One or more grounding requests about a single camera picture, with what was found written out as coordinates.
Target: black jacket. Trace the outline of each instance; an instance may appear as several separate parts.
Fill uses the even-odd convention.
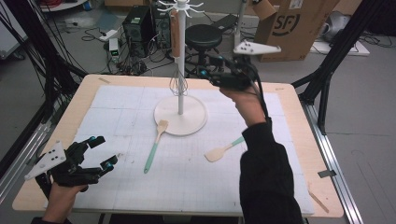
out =
[[[241,158],[239,194],[245,222],[303,223],[288,155],[275,141],[271,122],[253,125],[243,136],[247,152]]]

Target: floor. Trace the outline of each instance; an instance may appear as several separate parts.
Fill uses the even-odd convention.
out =
[[[94,16],[100,16],[97,10]],[[84,30],[63,32],[62,38],[70,53],[90,73],[106,72],[106,51],[99,41],[82,41]],[[386,37],[379,37],[386,44]],[[233,38],[224,36],[221,54],[230,54]],[[396,48],[382,48],[362,43],[370,51],[368,57],[347,56],[336,70],[330,89],[326,131],[352,192],[364,223],[396,223]],[[314,72],[325,55],[309,53],[304,61],[259,63],[265,82],[291,83]],[[159,63],[145,60],[152,70],[142,76],[169,77],[174,65],[164,59]],[[0,61],[0,158],[3,158],[33,114],[44,102],[44,95],[28,59],[8,58]],[[23,180],[0,204],[4,223],[29,223],[39,213],[17,212],[12,201]],[[72,214],[75,223],[97,223],[98,214]],[[347,223],[345,217],[309,218],[310,223]]]

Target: white stand base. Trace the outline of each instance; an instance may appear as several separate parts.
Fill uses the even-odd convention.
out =
[[[204,104],[195,97],[184,96],[184,111],[178,114],[178,97],[172,96],[161,100],[154,110],[157,124],[161,119],[169,121],[167,133],[174,135],[188,135],[198,132],[207,120]]]

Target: white plastic part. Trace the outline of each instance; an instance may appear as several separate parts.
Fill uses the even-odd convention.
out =
[[[49,169],[61,164],[66,161],[66,155],[64,154],[64,147],[61,141],[56,141],[55,145],[52,146],[51,150],[47,152],[43,158],[32,168],[24,179],[30,180],[38,175],[47,172]]]
[[[262,45],[257,43],[251,43],[244,41],[233,49],[234,53],[247,54],[247,55],[258,55],[268,53],[278,53],[281,51],[280,47]]]

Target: spatula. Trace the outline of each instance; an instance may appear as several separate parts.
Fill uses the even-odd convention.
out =
[[[236,139],[235,141],[233,141],[230,145],[226,146],[226,147],[216,147],[213,148],[212,150],[206,152],[205,157],[208,161],[218,161],[219,159],[221,159],[225,153],[225,151],[241,142],[245,141],[243,136],[240,136],[238,139]]]
[[[166,128],[168,127],[168,120],[160,120],[157,126],[157,138],[155,139],[154,145],[151,148],[151,151],[148,156],[148,160],[146,161],[145,165],[145,174],[149,172],[149,168],[154,160],[155,151],[157,150],[158,142],[160,142],[160,137],[163,132],[165,132]]]

